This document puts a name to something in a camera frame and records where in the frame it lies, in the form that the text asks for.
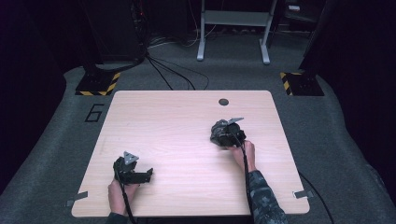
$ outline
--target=table leg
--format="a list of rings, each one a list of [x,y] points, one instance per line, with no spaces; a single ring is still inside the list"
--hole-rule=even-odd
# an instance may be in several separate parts
[[[199,41],[197,61],[204,60],[205,52],[205,0],[201,1],[201,39]]]

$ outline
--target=black mechanical device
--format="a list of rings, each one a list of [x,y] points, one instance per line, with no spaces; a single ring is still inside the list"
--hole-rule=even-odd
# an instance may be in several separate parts
[[[148,183],[151,179],[153,169],[145,173],[136,173],[137,160],[139,158],[129,152],[124,152],[124,157],[119,157],[113,165],[114,177],[124,185]]]
[[[212,127],[210,141],[220,147],[241,147],[247,138],[245,133],[236,123],[243,118],[225,120],[221,119]]]

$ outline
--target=gray floor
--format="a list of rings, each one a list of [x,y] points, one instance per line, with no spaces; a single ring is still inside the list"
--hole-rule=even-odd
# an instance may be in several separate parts
[[[300,35],[276,35],[270,48],[270,65],[263,65],[259,36],[218,36],[207,40],[205,60],[196,61],[198,43],[187,48],[167,44],[150,48],[153,57],[206,75],[207,90],[267,90],[273,94],[299,171],[314,185],[329,207],[335,223],[396,223],[396,209],[375,171],[350,138],[336,96],[320,77],[324,97],[288,96],[280,72],[298,72],[307,39]],[[169,67],[188,77],[197,90],[206,85],[200,74]],[[105,218],[75,218],[65,202],[78,193],[99,135],[110,96],[76,96],[82,68],[64,77],[64,98],[30,156],[0,197],[0,223],[105,223]],[[188,85],[180,77],[165,74],[175,90]],[[122,72],[115,91],[169,88],[148,61]],[[84,122],[94,104],[103,113],[98,122]],[[311,186],[302,179],[306,190]],[[310,211],[288,216],[290,223],[331,223],[316,192]],[[238,219],[171,219],[168,223],[236,223]]]

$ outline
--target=dark wall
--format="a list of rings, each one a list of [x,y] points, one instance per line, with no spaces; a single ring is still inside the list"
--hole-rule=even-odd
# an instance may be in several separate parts
[[[62,100],[65,80],[25,4],[21,0],[7,0],[0,5],[0,192],[3,192]]]
[[[339,2],[302,65],[332,86],[346,128],[396,203],[396,5]]]

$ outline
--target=wooden table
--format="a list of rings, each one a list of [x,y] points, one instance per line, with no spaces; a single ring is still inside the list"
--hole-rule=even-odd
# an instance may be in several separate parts
[[[219,99],[228,105],[220,105]],[[106,217],[113,162],[128,151],[136,172],[154,168],[132,203],[136,217],[248,215],[244,174],[230,151],[211,143],[220,119],[238,121],[256,146],[256,166],[287,214],[308,212],[290,147],[269,91],[118,91],[75,202],[75,217]]]

